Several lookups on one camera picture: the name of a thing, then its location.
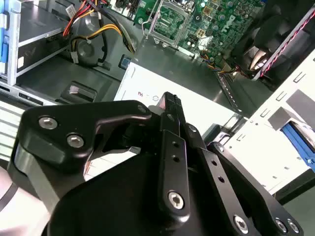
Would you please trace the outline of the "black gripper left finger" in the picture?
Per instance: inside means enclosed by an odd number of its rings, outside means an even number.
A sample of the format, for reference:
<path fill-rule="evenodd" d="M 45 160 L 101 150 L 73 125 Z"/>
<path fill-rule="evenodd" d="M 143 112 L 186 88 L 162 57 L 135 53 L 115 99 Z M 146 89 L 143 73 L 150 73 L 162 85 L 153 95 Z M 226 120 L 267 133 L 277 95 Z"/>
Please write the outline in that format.
<path fill-rule="evenodd" d="M 49 211 L 81 184 L 139 155 L 186 142 L 166 92 L 156 114 L 135 100 L 35 107 L 23 113 L 10 171 Z"/>

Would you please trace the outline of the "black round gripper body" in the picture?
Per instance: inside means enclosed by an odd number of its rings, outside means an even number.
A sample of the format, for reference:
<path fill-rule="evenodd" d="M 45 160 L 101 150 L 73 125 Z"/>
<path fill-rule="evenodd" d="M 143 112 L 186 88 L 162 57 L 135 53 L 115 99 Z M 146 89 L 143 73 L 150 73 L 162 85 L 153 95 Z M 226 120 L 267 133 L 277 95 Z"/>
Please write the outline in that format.
<path fill-rule="evenodd" d="M 57 204 L 50 236 L 228 236 L 194 152 L 160 147 L 79 185 Z"/>

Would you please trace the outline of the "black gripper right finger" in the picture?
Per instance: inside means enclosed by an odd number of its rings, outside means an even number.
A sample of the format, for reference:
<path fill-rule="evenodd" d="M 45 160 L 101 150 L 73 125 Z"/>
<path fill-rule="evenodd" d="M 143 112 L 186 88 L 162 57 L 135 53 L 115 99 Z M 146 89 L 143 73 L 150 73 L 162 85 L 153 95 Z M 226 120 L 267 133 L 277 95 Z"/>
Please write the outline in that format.
<path fill-rule="evenodd" d="M 288 211 L 218 142 L 206 146 L 187 123 L 180 98 L 173 96 L 177 115 L 201 173 L 211 185 L 223 228 L 229 236 L 301 236 L 303 229 Z"/>

